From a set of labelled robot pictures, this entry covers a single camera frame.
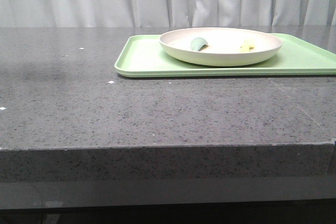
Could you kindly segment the beige round plate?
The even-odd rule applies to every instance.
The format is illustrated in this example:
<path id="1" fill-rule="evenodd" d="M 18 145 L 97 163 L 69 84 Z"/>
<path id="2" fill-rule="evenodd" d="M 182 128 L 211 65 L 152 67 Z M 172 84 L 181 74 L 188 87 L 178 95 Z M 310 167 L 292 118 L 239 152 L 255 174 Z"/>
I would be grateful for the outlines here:
<path id="1" fill-rule="evenodd" d="M 202 37 L 208 46 L 192 51 L 193 38 Z M 251 52 L 240 52 L 244 40 L 253 39 Z M 246 66 L 273 57 L 281 48 L 282 41 L 274 35 L 241 28 L 201 27 L 166 32 L 159 37 L 163 50 L 175 59 L 197 65 L 215 67 Z"/>

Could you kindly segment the yellow plastic fork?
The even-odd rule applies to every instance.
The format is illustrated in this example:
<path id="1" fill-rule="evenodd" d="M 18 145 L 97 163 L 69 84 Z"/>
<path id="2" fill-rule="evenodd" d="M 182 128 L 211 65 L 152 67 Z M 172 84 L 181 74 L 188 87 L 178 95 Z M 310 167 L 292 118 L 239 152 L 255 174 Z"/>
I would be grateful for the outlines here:
<path id="1" fill-rule="evenodd" d="M 255 42 L 253 39 L 244 40 L 240 46 L 240 52 L 251 52 L 255 48 Z"/>

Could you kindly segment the light green serving tray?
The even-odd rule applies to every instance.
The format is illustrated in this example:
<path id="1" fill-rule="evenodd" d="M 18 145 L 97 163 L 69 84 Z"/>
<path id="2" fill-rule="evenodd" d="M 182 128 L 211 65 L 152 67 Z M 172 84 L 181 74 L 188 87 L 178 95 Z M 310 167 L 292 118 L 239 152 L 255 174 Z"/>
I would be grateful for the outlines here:
<path id="1" fill-rule="evenodd" d="M 282 40 L 282 47 L 270 59 L 224 68 L 174 59 L 163 51 L 158 35 L 137 35 L 128 39 L 114 67 L 117 73 L 129 78 L 335 75 L 334 53 L 292 35 L 275 36 Z"/>

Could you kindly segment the green plastic spoon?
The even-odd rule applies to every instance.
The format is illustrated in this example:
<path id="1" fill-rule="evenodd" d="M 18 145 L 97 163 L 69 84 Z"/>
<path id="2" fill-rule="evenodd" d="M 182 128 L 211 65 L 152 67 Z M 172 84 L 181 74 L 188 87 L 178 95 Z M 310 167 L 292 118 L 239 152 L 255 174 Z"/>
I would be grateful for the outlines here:
<path id="1" fill-rule="evenodd" d="M 201 51 L 203 48 L 208 46 L 207 40 L 202 37 L 193 38 L 190 43 L 190 49 L 192 51 Z"/>

